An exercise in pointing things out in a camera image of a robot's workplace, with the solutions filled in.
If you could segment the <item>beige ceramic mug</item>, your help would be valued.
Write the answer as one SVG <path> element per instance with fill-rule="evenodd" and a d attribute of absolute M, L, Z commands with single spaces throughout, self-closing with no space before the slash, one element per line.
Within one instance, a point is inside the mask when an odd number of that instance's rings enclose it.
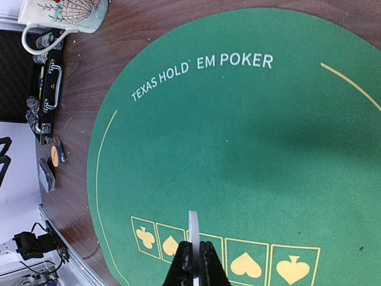
<path fill-rule="evenodd" d="M 32 55 L 41 55 L 52 50 L 72 33 L 94 33 L 103 23 L 108 11 L 107 0 L 63 0 L 63 1 L 23 1 L 18 23 L 25 25 L 21 43 Z M 60 29 L 64 32 L 48 47 L 35 50 L 27 43 L 27 33 L 41 27 Z"/>

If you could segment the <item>black poker chip case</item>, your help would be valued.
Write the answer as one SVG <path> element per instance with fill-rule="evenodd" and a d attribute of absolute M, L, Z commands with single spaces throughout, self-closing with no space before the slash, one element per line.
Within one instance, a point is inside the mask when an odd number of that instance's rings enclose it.
<path fill-rule="evenodd" d="M 1 121 L 28 123 L 41 145 L 53 140 L 64 47 L 61 41 L 47 53 L 31 55 L 21 44 L 21 32 L 1 31 Z"/>

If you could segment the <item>white dealer button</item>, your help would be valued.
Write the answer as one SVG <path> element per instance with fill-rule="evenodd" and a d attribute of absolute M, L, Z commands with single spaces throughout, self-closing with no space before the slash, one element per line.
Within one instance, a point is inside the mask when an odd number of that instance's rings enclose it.
<path fill-rule="evenodd" d="M 199 286 L 199 222 L 196 211 L 190 210 L 188 213 L 189 242 L 192 244 L 192 276 L 193 286 Z"/>

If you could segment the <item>aluminium front rail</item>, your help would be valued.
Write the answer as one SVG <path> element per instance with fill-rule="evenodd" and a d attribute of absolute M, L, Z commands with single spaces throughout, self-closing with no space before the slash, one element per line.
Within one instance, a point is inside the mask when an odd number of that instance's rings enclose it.
<path fill-rule="evenodd" d="M 1 225 L 1 285 L 107 284 L 53 225 L 41 204 L 33 214 L 19 224 L 9 221 Z M 36 237 L 51 235 L 49 251 L 42 257 L 24 260 L 14 241 L 14 236 L 22 232 L 32 232 Z"/>

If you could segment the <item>round green poker mat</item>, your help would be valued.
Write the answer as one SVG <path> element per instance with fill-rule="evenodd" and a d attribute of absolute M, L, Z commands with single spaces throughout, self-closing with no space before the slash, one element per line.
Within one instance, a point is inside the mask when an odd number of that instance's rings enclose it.
<path fill-rule="evenodd" d="M 236 10 L 154 41 L 107 93 L 90 213 L 121 285 L 161 285 L 198 214 L 232 285 L 380 284 L 380 51 Z"/>

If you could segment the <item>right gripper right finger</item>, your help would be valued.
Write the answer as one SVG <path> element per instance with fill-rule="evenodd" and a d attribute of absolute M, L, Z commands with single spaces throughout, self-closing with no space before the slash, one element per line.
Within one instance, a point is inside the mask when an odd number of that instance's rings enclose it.
<path fill-rule="evenodd" d="M 201 241 L 199 254 L 199 284 L 202 286 L 230 286 L 212 242 Z"/>

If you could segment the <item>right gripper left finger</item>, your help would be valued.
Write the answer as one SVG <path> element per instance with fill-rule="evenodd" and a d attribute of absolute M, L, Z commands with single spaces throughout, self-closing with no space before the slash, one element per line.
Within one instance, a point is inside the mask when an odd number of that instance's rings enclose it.
<path fill-rule="evenodd" d="M 176 251 L 163 286 L 193 285 L 193 248 L 192 243 L 182 241 Z"/>

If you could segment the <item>orange big blind button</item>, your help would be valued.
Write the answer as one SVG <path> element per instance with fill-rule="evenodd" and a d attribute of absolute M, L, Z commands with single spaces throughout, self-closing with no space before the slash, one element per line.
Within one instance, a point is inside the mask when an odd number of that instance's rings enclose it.
<path fill-rule="evenodd" d="M 58 167 L 60 165 L 60 152 L 56 145 L 51 147 L 51 161 L 54 167 Z"/>

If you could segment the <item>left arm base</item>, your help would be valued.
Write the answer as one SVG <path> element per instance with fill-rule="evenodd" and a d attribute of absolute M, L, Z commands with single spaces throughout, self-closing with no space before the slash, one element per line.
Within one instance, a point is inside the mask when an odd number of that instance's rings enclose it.
<path fill-rule="evenodd" d="M 15 251 L 23 260 L 40 259 L 46 253 L 56 251 L 63 264 L 69 262 L 68 247 L 47 220 L 45 226 L 36 222 L 30 232 L 15 234 L 11 241 L 15 242 Z"/>

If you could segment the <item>blue small blind button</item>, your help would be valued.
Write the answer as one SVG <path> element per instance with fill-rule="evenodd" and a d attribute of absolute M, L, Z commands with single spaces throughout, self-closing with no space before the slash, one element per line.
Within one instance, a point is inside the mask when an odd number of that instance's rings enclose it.
<path fill-rule="evenodd" d="M 57 143 L 57 148 L 58 148 L 58 151 L 60 154 L 60 162 L 62 162 L 62 163 L 67 162 L 64 147 L 63 147 L 63 144 L 61 143 L 61 140 L 59 139 L 59 137 L 56 137 L 56 143 Z"/>

